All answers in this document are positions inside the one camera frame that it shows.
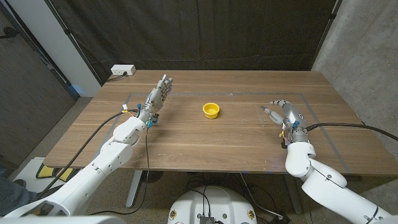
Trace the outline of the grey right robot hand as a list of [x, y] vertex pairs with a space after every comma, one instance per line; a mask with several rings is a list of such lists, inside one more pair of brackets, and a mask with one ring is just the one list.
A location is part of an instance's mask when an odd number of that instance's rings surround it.
[[295, 142], [308, 142], [307, 120], [303, 113], [287, 100], [275, 100], [270, 104], [279, 105], [283, 116], [265, 106], [261, 106], [261, 109], [275, 124], [282, 126], [280, 137], [284, 139], [285, 144], [288, 146]]

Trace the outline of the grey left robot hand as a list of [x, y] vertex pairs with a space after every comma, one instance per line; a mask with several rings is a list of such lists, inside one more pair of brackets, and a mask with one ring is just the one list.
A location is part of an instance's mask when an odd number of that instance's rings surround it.
[[136, 117], [144, 123], [156, 124], [159, 120], [158, 112], [163, 107], [168, 94], [172, 91], [172, 82], [172, 78], [167, 78], [167, 75], [164, 74], [156, 87], [148, 94]]

